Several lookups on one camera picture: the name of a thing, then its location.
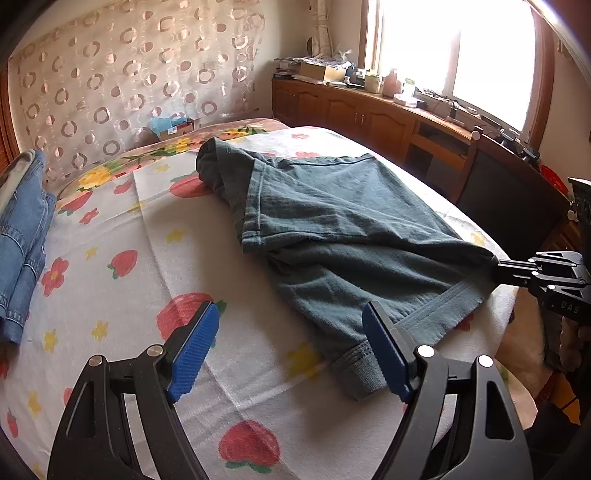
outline bottle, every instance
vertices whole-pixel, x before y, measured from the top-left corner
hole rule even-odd
[[[389,75],[384,79],[384,91],[382,95],[388,98],[393,98],[395,93],[398,93],[398,70],[391,69]]]

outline yellow flower print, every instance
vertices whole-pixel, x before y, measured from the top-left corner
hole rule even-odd
[[[86,251],[86,259],[90,260],[92,257],[94,257],[96,255],[96,251],[98,249],[96,247],[90,247],[87,251]]]
[[[168,153],[183,153],[189,150],[192,140],[190,138],[179,138],[175,143],[164,147],[164,151]]]
[[[56,329],[53,329],[51,332],[46,332],[43,336],[43,349],[46,352],[51,352],[55,350],[57,345],[57,336],[56,336]]]
[[[29,410],[31,410],[31,416],[33,420],[41,413],[42,408],[37,400],[37,392],[29,392],[29,402],[27,403]]]
[[[103,338],[107,336],[107,330],[109,329],[109,322],[96,322],[96,327],[92,329],[90,333],[100,343]]]
[[[78,180],[78,186],[84,189],[91,189],[93,187],[100,187],[111,179],[111,172],[103,165],[93,168],[82,175]]]
[[[185,233],[187,233],[186,230],[173,230],[166,236],[166,243],[172,244],[181,242]]]
[[[40,478],[41,480],[45,480],[45,474],[43,473],[41,465],[39,465],[37,462],[33,463],[31,470],[33,470],[33,473],[35,473],[35,475],[37,475],[37,478]]]
[[[470,234],[470,236],[472,237],[472,243],[473,244],[478,245],[479,247],[484,247],[485,246],[486,241],[485,241],[484,236],[482,236],[478,232],[472,232]]]
[[[304,375],[310,380],[315,380],[318,377],[322,356],[310,343],[302,343],[296,350],[289,352],[287,359],[291,362],[290,378]]]

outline white bedsheet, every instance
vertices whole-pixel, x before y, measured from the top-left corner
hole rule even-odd
[[[231,142],[284,157],[368,151],[311,127]],[[505,258],[453,205],[384,162],[465,240]],[[160,312],[172,299],[195,305],[202,299],[196,293],[203,293],[227,307],[216,346],[177,411],[210,478],[370,478],[403,405],[387,391],[360,402],[344,396],[262,262],[241,253],[226,205],[214,195],[170,192],[172,179],[194,171],[195,154],[179,154],[95,189],[71,215],[56,215],[47,237],[47,275],[35,290],[22,345],[0,353],[2,428],[23,460],[46,475],[64,398],[87,359],[96,353],[110,361],[129,358],[162,343],[161,329],[170,328],[174,316]],[[515,295],[513,287],[497,288],[438,349],[466,361],[493,355]],[[142,468],[156,478],[133,397],[128,408]],[[452,414],[446,402],[441,431]],[[266,441],[257,442],[257,434]]]

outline patterned curtain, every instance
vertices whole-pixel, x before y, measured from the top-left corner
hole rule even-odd
[[[153,118],[248,117],[264,24],[259,0],[123,0],[64,23],[9,64],[21,144],[45,152],[55,191]]]
[[[329,5],[327,0],[311,0],[312,25],[312,55],[332,56],[332,44],[330,42],[328,17]]]

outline metal screw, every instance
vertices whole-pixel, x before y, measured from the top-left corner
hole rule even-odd
[[[488,355],[481,355],[478,357],[478,363],[481,364],[484,368],[490,368],[493,365],[492,358]]]
[[[88,364],[91,367],[98,367],[103,362],[103,358],[100,355],[91,356],[88,360]]]
[[[160,356],[164,352],[162,345],[152,345],[148,348],[148,356]]]
[[[428,345],[419,346],[419,348],[417,348],[417,352],[423,358],[431,358],[433,355],[435,355],[435,350],[433,350],[433,347]]]

